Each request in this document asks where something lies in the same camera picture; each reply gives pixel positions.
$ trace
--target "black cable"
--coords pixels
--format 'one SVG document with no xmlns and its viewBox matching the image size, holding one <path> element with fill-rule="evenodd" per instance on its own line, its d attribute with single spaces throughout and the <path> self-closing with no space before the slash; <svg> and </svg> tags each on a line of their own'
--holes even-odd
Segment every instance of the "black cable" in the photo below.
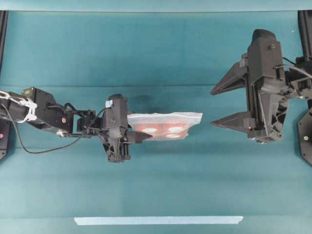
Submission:
<svg viewBox="0 0 312 234">
<path fill-rule="evenodd" d="M 307 77 L 312 79 L 312 75 L 311 74 L 307 73 L 306 71 L 304 71 L 304 70 L 302 70 L 302 69 L 300 69 L 298 67 L 282 64 L 282 65 L 276 66 L 275 68 L 278 69 L 278 68 L 281 68 L 281 67 L 286 67 L 286 68 L 289 68 L 289 69 L 296 70 L 296 71 L 298 71 L 298 72 L 300 72 L 300 73 L 304 74 L 305 76 L 307 76 Z"/>
<path fill-rule="evenodd" d="M 283 57 L 283 59 L 284 60 L 286 60 L 286 61 L 288 61 L 288 62 L 290 62 L 291 64 L 293 64 L 293 65 L 296 65 L 296 63 L 295 62 L 293 62 L 293 61 L 291 61 L 291 60 L 289 60 L 288 58 L 286 58 L 286 57 Z"/>
<path fill-rule="evenodd" d="M 57 108 L 57 109 L 61 109 L 62 111 L 65 110 L 65 107 L 63 107 L 60 104 L 49 105 L 49 106 L 47 106 L 47 108 Z"/>
<path fill-rule="evenodd" d="M 18 127 L 17 127 L 16 123 L 14 122 L 14 120 L 13 120 L 13 118 L 12 118 L 12 116 L 11 116 L 9 110 L 6 108 L 6 106 L 5 106 L 3 103 L 1 103 L 1 105 L 2 105 L 2 107 L 5 109 L 5 111 L 7 112 L 7 114 L 8 114 L 8 116 L 9 116 L 10 120 L 11 120 L 12 123 L 13 123 L 13 127 L 14 127 L 14 129 L 15 129 L 16 135 L 18 136 L 18 140 L 19 140 L 20 145 L 22 146 L 23 150 L 26 151 L 26 152 L 29 153 L 29 154 L 44 154 L 44 153 L 49 153 L 49 152 L 52 152 L 52 151 L 65 149 L 65 148 L 68 148 L 68 147 L 74 145 L 74 144 L 77 143 L 81 138 L 83 138 L 83 136 L 87 133 L 88 128 L 91 127 L 91 125 L 95 122 L 95 120 L 97 119 L 97 117 L 99 117 L 99 115 L 105 110 L 105 108 L 103 108 L 103 109 L 97 114 L 97 116 L 91 121 L 91 123 L 89 124 L 89 126 L 82 132 L 82 134 L 81 134 L 76 140 L 74 140 L 72 143 L 70 143 L 70 144 L 68 144 L 68 145 L 64 145 L 64 146 L 62 146 L 62 147 L 54 148 L 54 149 L 51 149 L 51 150 L 45 150 L 45 151 L 39 151 L 39 152 L 31 152 L 31 151 L 29 151 L 29 150 L 27 150 L 27 149 L 25 148 L 25 146 L 24 146 L 24 144 L 23 144 L 23 142 L 22 142 L 22 140 L 21 140 L 21 138 L 20 138 L 20 132 L 19 132 L 19 130 L 18 130 Z"/>
<path fill-rule="evenodd" d="M 69 102 L 65 103 L 65 105 L 64 105 L 65 109 L 67 109 L 67 106 L 69 106 L 73 111 L 76 111 L 76 108 L 72 104 L 70 104 Z"/>
</svg>

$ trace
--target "teal fabric surface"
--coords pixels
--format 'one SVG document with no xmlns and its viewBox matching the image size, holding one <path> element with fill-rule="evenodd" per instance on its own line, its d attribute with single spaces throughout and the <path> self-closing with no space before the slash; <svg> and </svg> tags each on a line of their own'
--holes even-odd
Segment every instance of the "teal fabric surface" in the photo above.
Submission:
<svg viewBox="0 0 312 234">
<path fill-rule="evenodd" d="M 312 167 L 299 154 L 292 100 L 284 139 L 267 145 L 210 121 L 246 110 L 244 90 L 210 96 L 255 28 L 275 32 L 283 55 L 302 54 L 296 12 L 98 14 L 11 12 L 0 89 L 36 86 L 78 109 L 111 94 L 138 113 L 202 112 L 184 140 L 131 145 L 107 162 L 96 139 L 28 155 L 12 132 L 0 162 L 1 233 L 310 233 Z M 70 142 L 20 124 L 32 150 Z M 241 215 L 237 225 L 77 226 L 74 217 Z"/>
<path fill-rule="evenodd" d="M 1 0 L 0 9 L 80 12 L 235 12 L 312 9 L 310 0 Z"/>
</svg>

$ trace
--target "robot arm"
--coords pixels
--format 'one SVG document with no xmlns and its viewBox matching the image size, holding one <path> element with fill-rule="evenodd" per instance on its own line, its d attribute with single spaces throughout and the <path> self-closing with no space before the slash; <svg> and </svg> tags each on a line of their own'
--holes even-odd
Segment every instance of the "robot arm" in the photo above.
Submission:
<svg viewBox="0 0 312 234">
<path fill-rule="evenodd" d="M 14 122 L 13 125 L 18 131 L 15 122 L 27 122 L 37 129 L 57 134 L 60 137 L 76 137 L 73 143 L 81 138 L 98 137 L 104 146 L 109 162 L 129 160 L 129 144 L 142 143 L 143 140 L 152 137 L 146 133 L 129 131 L 131 127 L 127 120 L 129 113 L 127 99 L 121 94 L 109 97 L 105 108 L 101 111 L 103 112 L 101 117 L 99 116 L 101 112 L 96 115 L 93 110 L 76 110 L 70 103 L 60 105 L 56 103 L 52 94 L 34 87 L 23 90 L 22 95 L 1 91 L 0 103 L 2 127 L 6 126 L 9 120 Z M 73 133 L 75 115 L 80 117 L 77 120 L 78 134 Z M 70 145 L 44 152 L 27 152 L 46 153 L 67 148 Z"/>
<path fill-rule="evenodd" d="M 249 139 L 261 144 L 281 140 L 289 99 L 305 99 L 309 108 L 312 99 L 311 58 L 297 58 L 294 66 L 284 65 L 282 59 L 281 45 L 275 35 L 256 29 L 242 60 L 234 64 L 211 91 L 212 95 L 217 95 L 245 87 L 247 111 L 215 120 L 211 124 L 245 132 Z M 307 113 L 298 123 L 301 155 L 310 164 L 311 116 Z"/>
</svg>

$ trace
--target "food in bag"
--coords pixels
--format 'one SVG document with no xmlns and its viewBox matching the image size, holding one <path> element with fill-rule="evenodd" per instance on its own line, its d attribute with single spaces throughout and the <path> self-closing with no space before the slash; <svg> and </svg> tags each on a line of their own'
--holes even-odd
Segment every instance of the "food in bag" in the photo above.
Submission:
<svg viewBox="0 0 312 234">
<path fill-rule="evenodd" d="M 147 140 L 178 140 L 188 135 L 188 130 L 199 124 L 202 113 L 174 112 L 171 114 L 131 114 L 128 123 L 133 131 L 152 135 Z"/>
</svg>

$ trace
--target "black metal frame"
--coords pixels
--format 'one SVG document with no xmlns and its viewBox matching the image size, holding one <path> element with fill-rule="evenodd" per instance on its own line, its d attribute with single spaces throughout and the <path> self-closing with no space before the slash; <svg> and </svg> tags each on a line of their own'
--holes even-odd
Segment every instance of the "black metal frame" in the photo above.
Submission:
<svg viewBox="0 0 312 234">
<path fill-rule="evenodd" d="M 8 11 L 0 11 L 0 73 L 2 68 L 3 50 L 6 34 L 6 26 L 8 22 Z M 8 141 L 10 136 L 11 122 L 0 119 L 0 160 L 3 159 L 8 152 Z"/>
<path fill-rule="evenodd" d="M 312 10 L 298 11 L 298 26 L 303 57 L 296 59 L 296 66 L 312 74 Z M 309 79 L 311 92 L 312 80 Z M 312 165 L 312 99 L 308 100 L 308 112 L 298 121 L 298 137 L 301 156 Z"/>
</svg>

